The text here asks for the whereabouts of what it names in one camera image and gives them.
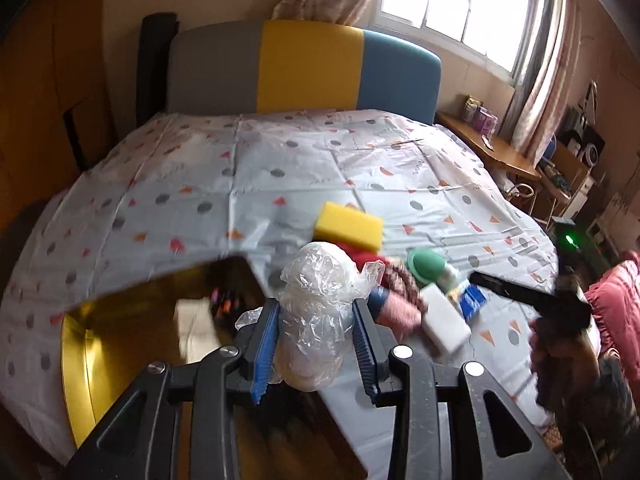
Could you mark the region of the person's right hand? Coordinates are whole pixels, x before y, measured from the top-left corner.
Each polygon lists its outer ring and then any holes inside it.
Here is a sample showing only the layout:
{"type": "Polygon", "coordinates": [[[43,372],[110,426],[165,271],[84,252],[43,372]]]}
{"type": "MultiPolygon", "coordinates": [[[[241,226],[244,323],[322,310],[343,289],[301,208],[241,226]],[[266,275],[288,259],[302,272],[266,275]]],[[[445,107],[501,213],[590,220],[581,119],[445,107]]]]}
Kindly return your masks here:
{"type": "Polygon", "coordinates": [[[574,396],[597,383],[597,355],[585,330],[573,337],[559,337],[546,318],[535,318],[529,328],[530,369],[537,375],[536,402],[558,414],[574,396]]]}

